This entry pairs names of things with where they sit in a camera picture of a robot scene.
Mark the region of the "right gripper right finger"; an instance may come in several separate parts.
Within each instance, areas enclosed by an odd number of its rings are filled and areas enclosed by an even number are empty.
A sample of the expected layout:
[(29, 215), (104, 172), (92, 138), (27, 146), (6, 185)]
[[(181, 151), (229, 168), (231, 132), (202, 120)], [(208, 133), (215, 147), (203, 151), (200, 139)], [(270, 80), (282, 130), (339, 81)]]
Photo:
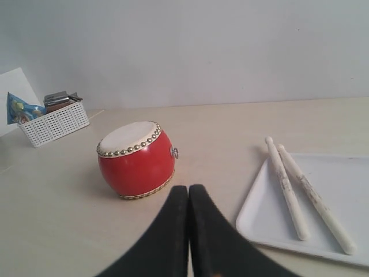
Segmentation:
[(188, 215), (194, 276), (296, 276), (243, 238), (203, 185), (189, 187)]

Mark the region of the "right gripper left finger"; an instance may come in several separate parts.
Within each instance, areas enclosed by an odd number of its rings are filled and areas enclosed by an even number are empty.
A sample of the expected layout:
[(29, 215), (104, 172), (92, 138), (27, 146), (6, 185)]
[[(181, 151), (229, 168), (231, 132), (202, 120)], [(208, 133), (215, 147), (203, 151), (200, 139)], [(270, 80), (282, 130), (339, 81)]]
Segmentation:
[(173, 186), (154, 221), (139, 240), (99, 276), (187, 276), (188, 191)]

